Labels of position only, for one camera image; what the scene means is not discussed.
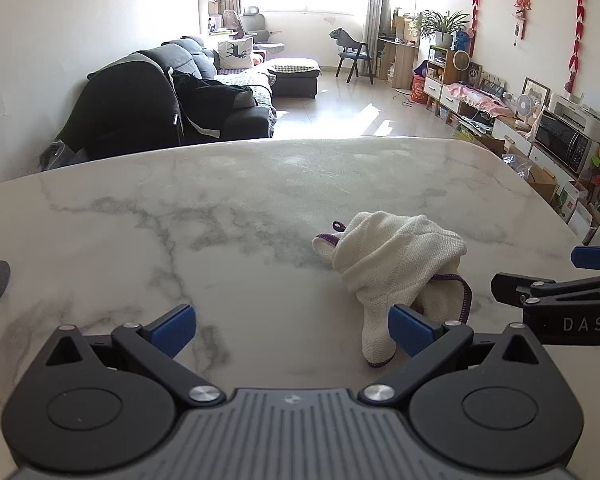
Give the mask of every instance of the triangular cutout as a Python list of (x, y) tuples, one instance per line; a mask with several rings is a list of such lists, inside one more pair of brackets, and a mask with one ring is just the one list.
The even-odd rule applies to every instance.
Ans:
[(46, 361), (46, 365), (66, 365), (69, 363), (79, 363), (80, 361), (82, 361), (82, 356), (78, 352), (74, 340), (67, 336), (58, 341), (54, 351)]
[(528, 365), (537, 365), (539, 363), (534, 350), (521, 335), (515, 335), (511, 338), (511, 342), (507, 346), (502, 359)]

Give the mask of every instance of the marble table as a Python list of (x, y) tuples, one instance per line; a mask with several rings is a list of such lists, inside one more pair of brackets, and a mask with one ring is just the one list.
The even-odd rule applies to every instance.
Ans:
[[(312, 250), (359, 211), (426, 214), (458, 232), (474, 291), (470, 325), (501, 331), (519, 310), (490, 294), (496, 272), (568, 280), (576, 239), (487, 150), (458, 140), (355, 139), (208, 144), (125, 156), (0, 184), (0, 410), (59, 324), (108, 333), (173, 306), (200, 328), (178, 359), (235, 386), (357, 390), (362, 307)], [(600, 348), (549, 348), (586, 428), (571, 461), (600, 480)], [(398, 357), (390, 365), (404, 362)], [(0, 479), (13, 462), (0, 433)]]

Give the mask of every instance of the hanging red pepper string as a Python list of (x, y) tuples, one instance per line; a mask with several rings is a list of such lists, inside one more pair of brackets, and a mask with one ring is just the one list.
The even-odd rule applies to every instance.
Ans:
[(569, 62), (569, 70), (571, 71), (571, 75), (569, 77), (569, 81), (564, 86), (564, 89), (568, 93), (573, 92), (573, 87), (576, 83), (576, 75), (578, 73), (578, 69), (580, 68), (580, 43), (582, 42), (582, 35), (584, 34), (584, 0), (578, 0), (578, 10), (576, 12), (576, 41), (573, 44), (573, 55), (571, 56), (571, 60)]
[(472, 37), (471, 41), (471, 51), (469, 52), (469, 56), (474, 55), (474, 47), (475, 47), (475, 35), (478, 28), (478, 8), (480, 6), (480, 0), (473, 0), (474, 2), (474, 14), (471, 22), (471, 29), (469, 30), (469, 35)]

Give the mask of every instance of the white flower pot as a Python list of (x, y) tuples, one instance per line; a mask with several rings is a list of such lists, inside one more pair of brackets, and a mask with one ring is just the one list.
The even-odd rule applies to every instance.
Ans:
[(444, 32), (436, 32), (436, 46), (441, 46), (442, 48), (451, 48), (453, 42), (453, 35), (446, 34)]

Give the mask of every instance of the crumpled towel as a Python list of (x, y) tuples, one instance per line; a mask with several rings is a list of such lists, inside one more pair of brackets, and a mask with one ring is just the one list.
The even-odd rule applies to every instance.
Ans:
[(334, 234), (314, 238), (314, 250), (333, 264), (365, 308), (362, 353), (372, 367), (395, 354), (388, 313), (404, 304), (436, 322), (466, 322), (471, 289), (458, 275), (466, 244), (426, 216), (358, 213)]

